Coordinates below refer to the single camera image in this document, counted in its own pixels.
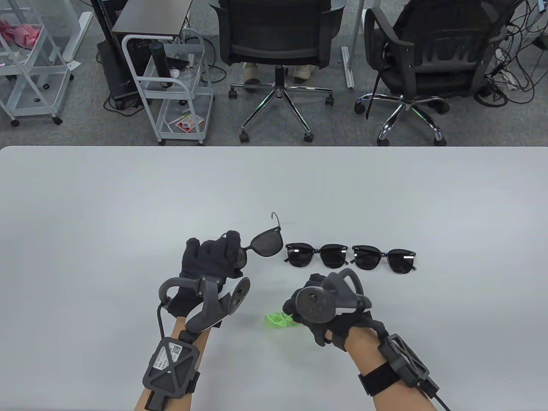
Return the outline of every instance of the black mesh chair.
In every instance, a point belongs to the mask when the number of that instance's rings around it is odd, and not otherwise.
[[[369,114],[372,100],[397,105],[379,133],[378,146],[390,145],[386,134],[409,110],[434,131],[435,146],[447,145],[439,126],[419,105],[446,113],[445,98],[467,97],[486,86],[487,67],[521,1],[410,0],[393,27],[380,8],[366,11],[366,58],[378,76],[373,92],[357,99],[354,111],[364,113],[367,101]],[[380,79],[392,95],[375,93]]]
[[[329,65],[331,39],[339,32],[346,0],[210,0],[219,19],[221,60],[229,66],[249,62],[275,66],[272,84],[230,83],[236,88],[270,89],[270,94],[242,124],[240,142],[248,142],[246,127],[272,101],[284,99],[305,129],[305,141],[314,135],[287,92],[325,93],[333,105],[333,90],[286,85],[286,66]]]

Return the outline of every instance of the chrome chair base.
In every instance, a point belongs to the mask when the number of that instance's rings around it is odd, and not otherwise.
[[[390,142],[386,138],[386,135],[390,132],[390,130],[392,130],[392,128],[394,127],[394,124],[396,124],[396,121],[398,121],[400,114],[403,111],[410,111],[410,110],[413,111],[420,118],[422,118],[426,122],[426,124],[430,126],[430,128],[434,132],[433,144],[435,146],[447,145],[447,142],[445,138],[443,137],[443,134],[441,130],[439,129],[438,124],[434,121],[432,117],[430,117],[428,113],[426,113],[423,109],[418,107],[419,104],[424,104],[428,102],[438,102],[440,104],[446,105],[445,99],[437,96],[432,96],[432,97],[417,99],[409,102],[409,101],[404,101],[403,96],[395,97],[395,96],[389,96],[385,94],[368,93],[368,94],[362,95],[359,99],[356,100],[354,104],[354,111],[357,114],[364,113],[366,111],[364,102],[367,102],[367,104],[369,104],[370,99],[388,101],[398,105],[394,113],[392,113],[392,115],[384,122],[383,127],[381,128],[379,136],[377,137],[378,146],[390,145]]]
[[[320,87],[308,87],[304,85],[287,85],[285,81],[283,80],[283,77],[279,75],[279,71],[285,70],[283,66],[276,66],[277,76],[278,79],[277,82],[274,83],[261,83],[261,84],[245,84],[245,83],[230,83],[230,91],[229,91],[229,98],[235,99],[237,98],[236,89],[237,88],[246,88],[246,89],[256,89],[256,90],[270,90],[270,93],[266,98],[259,104],[259,106],[255,109],[255,111],[246,119],[246,121],[243,122],[241,130],[240,130],[240,142],[245,143],[249,142],[249,135],[247,134],[246,127],[251,124],[253,120],[257,118],[259,113],[274,99],[274,97],[278,99],[283,99],[293,114],[297,117],[299,122],[301,123],[302,127],[305,129],[305,136],[304,140],[306,142],[312,142],[314,139],[314,135],[312,133],[312,130],[310,129],[310,126],[306,122],[306,120],[302,117],[301,113],[295,105],[293,104],[291,98],[289,97],[289,94],[287,92],[300,92],[300,93],[325,93],[328,94],[326,97],[326,105],[333,105],[334,99],[333,99],[333,90],[330,88],[320,88]]]

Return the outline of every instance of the pink object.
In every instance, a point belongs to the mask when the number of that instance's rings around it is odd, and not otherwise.
[[[0,20],[0,34],[8,44],[15,43],[24,49],[32,49],[40,37],[40,30],[29,24],[12,26],[7,21]]]

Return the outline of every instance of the green object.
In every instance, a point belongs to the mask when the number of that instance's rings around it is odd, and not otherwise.
[[[284,312],[274,312],[265,316],[265,325],[269,328],[286,328],[298,326],[291,316]]]

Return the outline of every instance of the black sunglasses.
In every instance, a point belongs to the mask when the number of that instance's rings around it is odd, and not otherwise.
[[[413,266],[416,253],[409,250],[395,248],[387,253],[382,253],[377,247],[372,246],[353,246],[354,259],[350,263],[355,263],[362,270],[372,270],[379,265],[382,257],[388,260],[390,269],[396,274],[407,274],[411,270],[416,270]]]
[[[338,269],[343,264],[348,264],[346,261],[348,247],[342,244],[326,244],[322,248],[314,248],[306,243],[291,243],[286,244],[286,248],[287,258],[284,261],[294,267],[306,267],[312,261],[314,254],[319,254],[324,265],[330,269]]]
[[[251,240],[249,247],[240,248],[238,253],[238,261],[236,262],[236,269],[241,270],[247,264],[247,250],[253,250],[261,257],[272,257],[275,254],[278,254],[283,248],[283,239],[282,239],[282,227],[279,224],[278,215],[274,212],[270,214],[270,218],[278,221],[278,226],[273,229],[262,232],[253,240]]]

